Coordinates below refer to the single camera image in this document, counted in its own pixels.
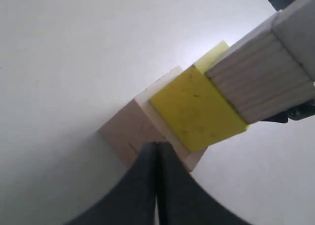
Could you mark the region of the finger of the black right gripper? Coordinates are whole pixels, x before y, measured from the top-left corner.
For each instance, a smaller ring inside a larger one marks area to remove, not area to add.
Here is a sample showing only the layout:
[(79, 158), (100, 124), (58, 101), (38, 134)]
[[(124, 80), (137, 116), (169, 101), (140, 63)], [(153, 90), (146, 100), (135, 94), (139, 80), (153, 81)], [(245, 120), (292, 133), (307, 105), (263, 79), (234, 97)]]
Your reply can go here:
[(311, 99), (305, 103), (292, 107), (286, 111), (278, 113), (265, 119), (265, 122), (286, 124), (289, 119), (299, 121), (315, 115), (315, 100)]

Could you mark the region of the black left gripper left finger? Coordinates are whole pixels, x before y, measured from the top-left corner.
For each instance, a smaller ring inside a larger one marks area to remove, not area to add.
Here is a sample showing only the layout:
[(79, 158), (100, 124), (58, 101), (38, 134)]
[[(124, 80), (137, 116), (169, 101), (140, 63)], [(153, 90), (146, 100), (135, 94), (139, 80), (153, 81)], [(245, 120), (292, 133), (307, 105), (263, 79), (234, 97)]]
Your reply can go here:
[(68, 225), (153, 225), (157, 144), (143, 145), (123, 178), (100, 201)]

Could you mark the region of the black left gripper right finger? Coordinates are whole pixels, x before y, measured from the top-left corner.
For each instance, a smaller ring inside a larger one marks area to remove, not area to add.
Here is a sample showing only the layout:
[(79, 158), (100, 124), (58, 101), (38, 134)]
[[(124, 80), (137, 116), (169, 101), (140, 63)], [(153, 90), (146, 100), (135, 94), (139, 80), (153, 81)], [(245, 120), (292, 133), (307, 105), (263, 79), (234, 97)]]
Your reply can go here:
[(202, 189), (186, 171), (170, 143), (156, 145), (156, 195), (161, 225), (248, 224)]

